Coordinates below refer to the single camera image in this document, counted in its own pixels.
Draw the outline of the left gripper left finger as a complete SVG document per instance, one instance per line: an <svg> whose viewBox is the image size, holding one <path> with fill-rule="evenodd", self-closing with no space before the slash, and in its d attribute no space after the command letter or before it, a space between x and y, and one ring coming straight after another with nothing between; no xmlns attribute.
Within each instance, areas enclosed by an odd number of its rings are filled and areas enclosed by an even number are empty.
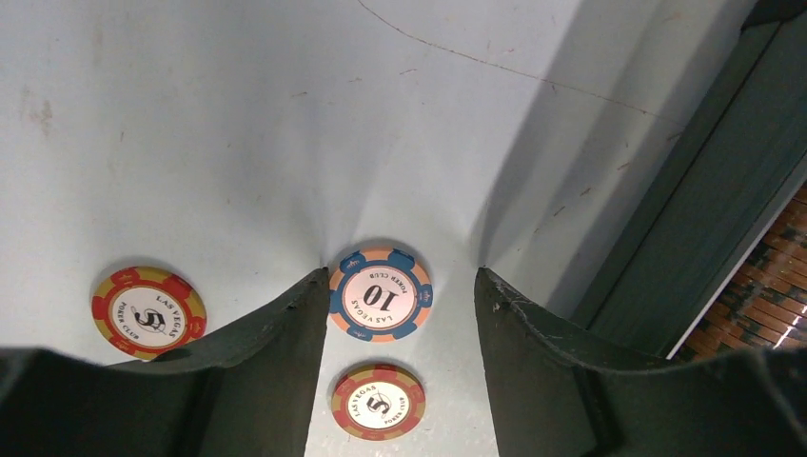
<svg viewBox="0 0 807 457"><path fill-rule="evenodd" d="M326 334L328 272L149 362L1 351L5 456L301 456Z"/></svg>

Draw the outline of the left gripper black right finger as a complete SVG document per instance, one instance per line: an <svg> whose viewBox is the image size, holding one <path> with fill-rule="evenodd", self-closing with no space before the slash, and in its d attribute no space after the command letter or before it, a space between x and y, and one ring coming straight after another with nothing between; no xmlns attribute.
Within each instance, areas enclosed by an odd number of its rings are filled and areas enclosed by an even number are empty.
<svg viewBox="0 0 807 457"><path fill-rule="evenodd" d="M502 456L802 456L806 351L677 364L607 342L489 268L474 303Z"/></svg>

